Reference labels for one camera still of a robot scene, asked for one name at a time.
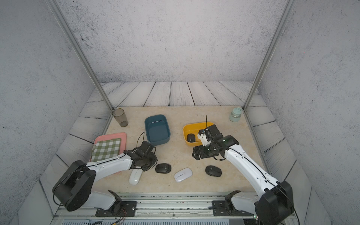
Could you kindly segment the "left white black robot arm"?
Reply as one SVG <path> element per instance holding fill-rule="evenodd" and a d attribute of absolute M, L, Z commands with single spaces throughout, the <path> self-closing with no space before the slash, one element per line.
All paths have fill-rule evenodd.
<path fill-rule="evenodd" d="M 83 206 L 113 214 L 124 212 L 122 200 L 115 192 L 95 191 L 94 183 L 121 171 L 150 170 L 158 161 L 156 149 L 154 145 L 143 141 L 139 147 L 125 150 L 122 154 L 109 159 L 88 163 L 75 161 L 54 185 L 53 201 L 69 212 Z"/>

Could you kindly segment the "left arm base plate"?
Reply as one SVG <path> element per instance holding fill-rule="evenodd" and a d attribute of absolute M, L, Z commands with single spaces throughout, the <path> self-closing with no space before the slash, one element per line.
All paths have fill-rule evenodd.
<path fill-rule="evenodd" d="M 115 202 L 108 210 L 97 209 L 95 217 L 134 217 L 137 201 Z"/>

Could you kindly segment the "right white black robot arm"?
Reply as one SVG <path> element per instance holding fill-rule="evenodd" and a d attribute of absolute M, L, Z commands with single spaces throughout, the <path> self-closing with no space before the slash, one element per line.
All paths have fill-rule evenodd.
<path fill-rule="evenodd" d="M 256 216 L 263 225 L 278 225 L 296 213 L 293 189 L 286 182 L 279 182 L 264 171 L 231 135 L 223 136 L 216 125 L 199 130 L 201 145 L 193 148 L 196 160 L 216 158 L 221 155 L 232 163 L 249 181 L 255 193 L 233 191 L 226 196 L 225 209 L 228 215 L 242 212 Z"/>

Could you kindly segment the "dark teal storage box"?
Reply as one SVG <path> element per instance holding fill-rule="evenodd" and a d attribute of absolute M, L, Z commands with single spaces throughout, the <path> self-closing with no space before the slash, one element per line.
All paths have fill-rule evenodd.
<path fill-rule="evenodd" d="M 150 144 L 158 146 L 169 142 L 171 132 L 167 118 L 164 115 L 150 116 L 145 119 L 144 124 L 147 141 Z"/>

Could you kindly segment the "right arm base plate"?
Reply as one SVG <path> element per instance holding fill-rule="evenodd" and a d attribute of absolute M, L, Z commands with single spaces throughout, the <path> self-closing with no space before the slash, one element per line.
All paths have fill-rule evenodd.
<path fill-rule="evenodd" d="M 212 201 L 213 216 L 231 216 L 231 217 L 253 217 L 254 215 L 245 211 L 238 211 L 227 201 Z"/>

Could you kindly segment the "yellow storage box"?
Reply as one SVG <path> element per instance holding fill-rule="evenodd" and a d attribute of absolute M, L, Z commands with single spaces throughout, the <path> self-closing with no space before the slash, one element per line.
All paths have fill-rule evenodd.
<path fill-rule="evenodd" d="M 192 123 L 192 124 L 185 125 L 183 128 L 183 135 L 184 135 L 184 140 L 185 140 L 186 144 L 191 147 L 202 145 L 201 141 L 197 137 L 197 134 L 198 134 L 199 130 L 207 129 L 209 126 L 212 126 L 212 125 L 213 125 L 212 122 L 199 122 L 199 123 Z M 190 133 L 195 134 L 195 137 L 196 137 L 196 141 L 193 143 L 187 142 L 187 135 Z"/>

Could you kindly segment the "long white mouse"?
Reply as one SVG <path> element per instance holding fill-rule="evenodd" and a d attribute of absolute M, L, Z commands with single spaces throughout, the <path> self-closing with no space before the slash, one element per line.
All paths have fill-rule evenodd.
<path fill-rule="evenodd" d="M 137 185 L 141 179 L 143 170 L 140 168 L 133 169 L 129 177 L 129 183 L 131 185 Z"/>

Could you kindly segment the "white mouse with grey line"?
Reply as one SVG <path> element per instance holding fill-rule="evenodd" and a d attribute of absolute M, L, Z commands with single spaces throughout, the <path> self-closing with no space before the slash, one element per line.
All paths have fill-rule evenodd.
<path fill-rule="evenodd" d="M 190 168 L 185 168 L 182 169 L 180 171 L 178 171 L 175 175 L 174 175 L 174 180 L 179 183 L 184 181 L 187 178 L 190 178 L 193 175 L 193 172 Z"/>

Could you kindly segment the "black mouse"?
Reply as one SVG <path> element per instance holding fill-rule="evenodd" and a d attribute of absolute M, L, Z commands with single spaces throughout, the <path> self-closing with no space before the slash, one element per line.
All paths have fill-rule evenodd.
<path fill-rule="evenodd" d="M 167 164 L 167 163 L 161 163 L 161 164 L 156 165 L 156 167 L 155 167 L 156 173 L 160 173 L 160 174 L 170 173 L 171 169 L 172 169 L 171 165 Z"/>
<path fill-rule="evenodd" d="M 194 143 L 195 141 L 196 141 L 195 134 L 190 133 L 187 135 L 187 142 Z"/>
<path fill-rule="evenodd" d="M 206 166 L 205 172 L 212 177 L 221 177 L 222 175 L 222 170 L 216 166 Z"/>

